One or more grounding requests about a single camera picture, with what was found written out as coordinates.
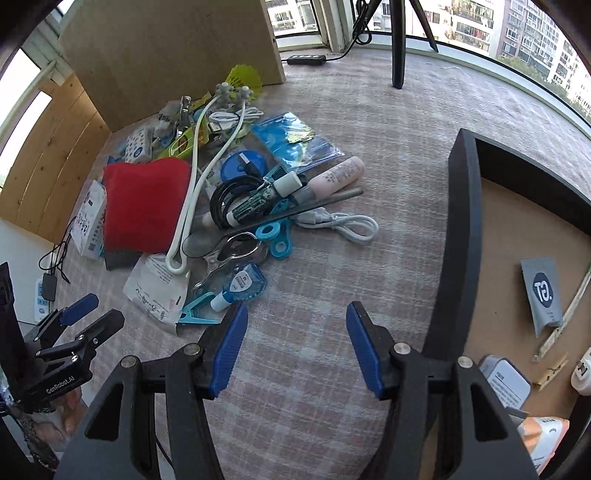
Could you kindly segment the black foil pouch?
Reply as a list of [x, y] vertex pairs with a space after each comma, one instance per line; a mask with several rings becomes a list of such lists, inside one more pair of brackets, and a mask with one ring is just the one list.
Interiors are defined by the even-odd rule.
[[142, 253], [134, 250], [104, 251], [103, 258], [107, 271], [132, 268]]

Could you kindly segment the white massager with grey balls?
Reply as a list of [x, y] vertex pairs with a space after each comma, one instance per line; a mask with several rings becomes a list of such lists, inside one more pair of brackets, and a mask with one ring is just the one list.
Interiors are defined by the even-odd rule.
[[[222, 82], [216, 88], [216, 93], [204, 108], [194, 124], [193, 132], [193, 147], [191, 154], [191, 171], [185, 198], [177, 218], [174, 234], [165, 255], [165, 267], [172, 275], [181, 275], [187, 269], [187, 256], [181, 252], [183, 242], [188, 238], [191, 231], [191, 226], [194, 218], [195, 207], [197, 207], [197, 200], [200, 192], [204, 189], [205, 180], [211, 173], [214, 166], [223, 153], [228, 150], [229, 146], [235, 141], [243, 123], [245, 123], [245, 110], [247, 103], [252, 97], [252, 89], [249, 86], [242, 86], [239, 88], [232, 87], [228, 82]], [[217, 104], [223, 104], [228, 108], [231, 103], [239, 108], [238, 125], [232, 131], [231, 136], [225, 141], [221, 149], [213, 156], [211, 161], [207, 164], [204, 170], [199, 171], [198, 168], [198, 134], [202, 124], [209, 111]]]

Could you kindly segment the red cloth pouch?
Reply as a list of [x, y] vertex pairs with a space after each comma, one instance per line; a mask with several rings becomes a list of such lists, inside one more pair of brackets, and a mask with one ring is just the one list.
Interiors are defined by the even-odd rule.
[[103, 171], [106, 190], [104, 249], [147, 254], [166, 252], [190, 174], [188, 163], [176, 157], [146, 164], [106, 166]]

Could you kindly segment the white floor power strip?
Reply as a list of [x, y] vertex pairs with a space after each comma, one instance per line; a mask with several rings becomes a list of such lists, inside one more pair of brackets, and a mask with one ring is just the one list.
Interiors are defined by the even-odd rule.
[[36, 324], [39, 324], [45, 317], [47, 317], [52, 312], [52, 303], [43, 297], [42, 286], [43, 279], [38, 278], [35, 286], [33, 305], [34, 322]]

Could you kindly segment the blue plastic clothespin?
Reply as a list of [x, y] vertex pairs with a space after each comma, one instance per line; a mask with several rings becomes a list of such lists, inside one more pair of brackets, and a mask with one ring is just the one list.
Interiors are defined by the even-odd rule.
[[204, 312], [211, 310], [209, 304], [215, 297], [214, 293], [207, 292], [198, 297], [195, 297], [190, 302], [186, 303], [180, 312], [179, 319], [176, 322], [177, 326], [197, 326], [197, 325], [217, 325], [221, 323], [219, 316], [207, 317]]

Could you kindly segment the white paper sachet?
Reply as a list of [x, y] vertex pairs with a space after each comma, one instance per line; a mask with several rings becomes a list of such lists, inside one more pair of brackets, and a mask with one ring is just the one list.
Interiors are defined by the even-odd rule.
[[163, 254], [144, 254], [127, 278], [123, 293], [160, 328], [175, 335], [188, 283], [189, 272], [170, 273]]

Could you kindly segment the orange white tissue pack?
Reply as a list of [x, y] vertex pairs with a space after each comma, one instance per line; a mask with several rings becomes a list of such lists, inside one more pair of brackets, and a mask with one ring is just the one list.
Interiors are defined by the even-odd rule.
[[528, 416], [517, 427], [535, 470], [540, 475], [568, 432], [570, 421], [559, 417]]

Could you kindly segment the blue correction tape dispenser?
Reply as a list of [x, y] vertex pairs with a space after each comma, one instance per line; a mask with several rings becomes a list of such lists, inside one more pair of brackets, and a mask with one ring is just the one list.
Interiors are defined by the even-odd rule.
[[209, 306], [215, 312], [221, 312], [236, 302], [245, 302], [259, 297], [266, 289], [266, 277], [256, 263], [247, 263], [236, 267], [226, 278], [221, 292]]

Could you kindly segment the white tissue box red print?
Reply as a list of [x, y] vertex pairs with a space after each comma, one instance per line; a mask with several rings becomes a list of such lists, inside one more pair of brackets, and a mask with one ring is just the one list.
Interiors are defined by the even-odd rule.
[[102, 254], [105, 209], [105, 188], [93, 180], [70, 232], [72, 241], [82, 257], [97, 260]]

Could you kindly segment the wooden clothespin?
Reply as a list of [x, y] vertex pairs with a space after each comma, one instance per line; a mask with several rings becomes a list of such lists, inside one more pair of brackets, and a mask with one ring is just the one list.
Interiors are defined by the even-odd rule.
[[568, 353], [564, 353], [552, 366], [546, 368], [543, 374], [534, 382], [537, 391], [546, 388], [565, 368], [568, 363]]

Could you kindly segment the grey plastic spoon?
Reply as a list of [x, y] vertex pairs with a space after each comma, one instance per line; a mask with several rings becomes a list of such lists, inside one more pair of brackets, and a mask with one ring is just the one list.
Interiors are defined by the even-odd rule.
[[185, 254], [188, 258], [204, 257], [215, 250], [223, 240], [228, 239], [231, 236], [235, 236], [238, 233], [245, 232], [252, 228], [256, 229], [259, 226], [273, 223], [283, 218], [293, 217], [309, 210], [314, 210], [318, 207], [332, 205], [361, 195], [363, 195], [363, 188], [361, 187], [346, 189], [344, 191], [337, 192], [328, 198], [280, 211], [276, 214], [270, 214], [266, 217], [263, 217], [263, 219], [252, 221], [233, 229], [215, 230], [205, 233], [193, 233], [183, 241], [181, 252], [183, 252], [183, 254]]

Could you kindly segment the large metal spring clamp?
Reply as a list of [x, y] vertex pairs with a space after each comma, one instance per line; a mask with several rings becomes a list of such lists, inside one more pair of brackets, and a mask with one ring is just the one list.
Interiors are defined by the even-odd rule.
[[269, 247], [252, 232], [235, 234], [223, 240], [221, 247], [204, 256], [205, 274], [191, 287], [191, 294], [197, 295], [215, 274], [226, 272], [247, 263], [262, 263], [269, 254]]

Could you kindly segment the black storage tray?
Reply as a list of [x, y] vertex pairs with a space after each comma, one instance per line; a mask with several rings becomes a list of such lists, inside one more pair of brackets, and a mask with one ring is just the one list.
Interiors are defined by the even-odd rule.
[[[533, 159], [461, 130], [448, 160], [446, 245], [427, 354], [504, 357], [532, 383], [526, 410], [570, 428], [543, 471], [546, 479], [590, 475], [590, 400], [570, 378], [590, 345], [590, 201]], [[570, 324], [543, 359], [521, 269], [552, 257]], [[542, 391], [534, 382], [568, 353], [564, 370]]]

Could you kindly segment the grey GT sachet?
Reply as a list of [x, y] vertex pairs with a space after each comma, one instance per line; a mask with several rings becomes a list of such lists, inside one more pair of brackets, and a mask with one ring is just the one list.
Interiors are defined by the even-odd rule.
[[556, 262], [552, 257], [523, 259], [521, 269], [535, 336], [539, 337], [546, 327], [556, 328], [563, 324]]

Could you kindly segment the small dotted tissue pack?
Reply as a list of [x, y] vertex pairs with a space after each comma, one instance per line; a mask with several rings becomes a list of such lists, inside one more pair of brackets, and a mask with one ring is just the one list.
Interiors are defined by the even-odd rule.
[[142, 164], [152, 160], [153, 133], [149, 127], [135, 130], [128, 136], [122, 160], [125, 163]]

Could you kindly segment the green glue stick tube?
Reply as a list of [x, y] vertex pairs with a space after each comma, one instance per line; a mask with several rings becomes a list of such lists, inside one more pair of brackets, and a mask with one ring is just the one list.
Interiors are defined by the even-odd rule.
[[302, 186], [300, 177], [294, 172], [289, 172], [269, 185], [256, 190], [249, 198], [232, 208], [225, 215], [225, 220], [231, 227], [246, 224], [250, 220], [265, 215], [270, 209], [273, 209], [276, 203], [289, 197]]

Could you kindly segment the blue round tape measure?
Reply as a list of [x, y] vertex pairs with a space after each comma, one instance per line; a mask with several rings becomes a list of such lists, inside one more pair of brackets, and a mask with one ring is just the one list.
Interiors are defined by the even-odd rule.
[[221, 180], [226, 182], [246, 175], [263, 178], [267, 172], [269, 167], [262, 154], [254, 150], [242, 150], [222, 162]]

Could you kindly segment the pink lotion tube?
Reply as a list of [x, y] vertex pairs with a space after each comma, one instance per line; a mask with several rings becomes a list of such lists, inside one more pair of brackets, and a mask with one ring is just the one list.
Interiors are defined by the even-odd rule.
[[329, 197], [362, 178], [365, 169], [363, 161], [353, 156], [309, 180], [307, 187], [315, 199]]

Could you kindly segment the blue patterned plastic bag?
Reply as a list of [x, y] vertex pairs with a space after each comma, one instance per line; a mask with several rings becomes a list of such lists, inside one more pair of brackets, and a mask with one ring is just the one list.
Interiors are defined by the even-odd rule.
[[287, 172], [304, 173], [345, 156], [293, 112], [257, 122], [250, 131]]

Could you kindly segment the small metal spring clamp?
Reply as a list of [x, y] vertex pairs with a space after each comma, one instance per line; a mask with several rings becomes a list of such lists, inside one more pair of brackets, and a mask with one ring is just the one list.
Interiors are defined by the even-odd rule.
[[157, 115], [154, 135], [160, 139], [176, 139], [190, 125], [190, 96], [181, 96], [179, 100], [169, 101]]

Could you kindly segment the wooden board panel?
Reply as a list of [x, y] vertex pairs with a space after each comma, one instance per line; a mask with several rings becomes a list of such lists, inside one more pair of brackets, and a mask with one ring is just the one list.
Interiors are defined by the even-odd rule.
[[238, 64], [286, 80], [262, 1], [77, 1], [59, 45], [111, 131], [213, 91]]

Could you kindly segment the yellow shuttlecock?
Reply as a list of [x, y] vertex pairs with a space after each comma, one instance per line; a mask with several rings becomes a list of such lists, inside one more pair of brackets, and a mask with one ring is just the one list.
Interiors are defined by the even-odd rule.
[[235, 67], [229, 71], [225, 81], [232, 87], [235, 87], [235, 89], [247, 86], [253, 92], [257, 92], [263, 87], [262, 78], [260, 78], [259, 72], [257, 72], [252, 66], [245, 64], [235, 65]]

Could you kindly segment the black power strip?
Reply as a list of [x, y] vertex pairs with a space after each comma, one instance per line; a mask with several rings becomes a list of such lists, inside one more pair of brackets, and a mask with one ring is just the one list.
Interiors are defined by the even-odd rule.
[[294, 66], [322, 66], [327, 63], [328, 59], [324, 54], [307, 54], [307, 55], [291, 55], [287, 59], [283, 59], [287, 65]]

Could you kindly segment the black tripod stand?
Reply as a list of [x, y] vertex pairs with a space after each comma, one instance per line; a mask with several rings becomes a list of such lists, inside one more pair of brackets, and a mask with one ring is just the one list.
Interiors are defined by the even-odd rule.
[[[353, 39], [359, 39], [363, 34], [370, 36], [370, 20], [377, 12], [381, 1], [356, 1], [355, 22], [353, 23]], [[429, 25], [426, 12], [419, 0], [410, 0], [410, 4], [423, 27], [426, 38], [434, 52], [439, 48]], [[392, 37], [392, 84], [396, 89], [402, 89], [406, 70], [406, 7], [403, 0], [389, 2]]]

